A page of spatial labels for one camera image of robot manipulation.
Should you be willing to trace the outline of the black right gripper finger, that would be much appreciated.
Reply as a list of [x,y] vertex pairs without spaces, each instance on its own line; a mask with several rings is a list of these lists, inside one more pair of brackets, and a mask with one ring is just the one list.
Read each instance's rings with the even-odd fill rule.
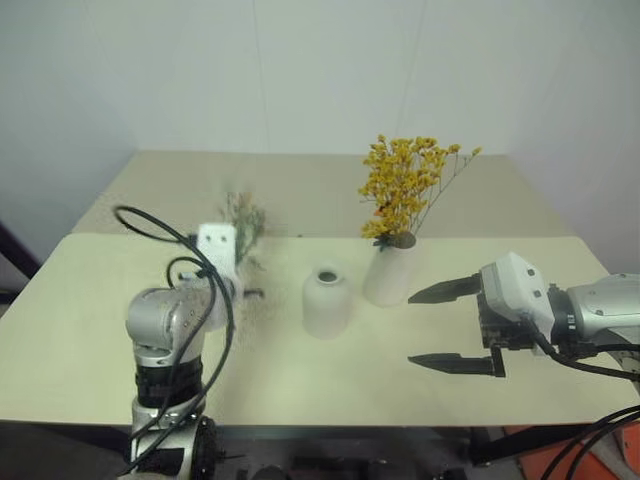
[[409,304],[439,304],[456,301],[459,297],[476,295],[481,291],[482,282],[479,273],[468,277],[446,280],[431,285],[413,294]]
[[499,347],[491,347],[485,357],[463,357],[459,353],[431,353],[409,356],[408,361],[451,375],[484,375],[505,377],[504,361]]

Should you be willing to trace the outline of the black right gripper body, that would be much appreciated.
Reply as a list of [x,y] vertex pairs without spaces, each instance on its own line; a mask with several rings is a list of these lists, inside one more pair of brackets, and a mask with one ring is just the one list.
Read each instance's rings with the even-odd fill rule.
[[521,321],[513,322],[489,308],[484,294],[477,297],[479,324],[485,348],[533,349],[536,344]]

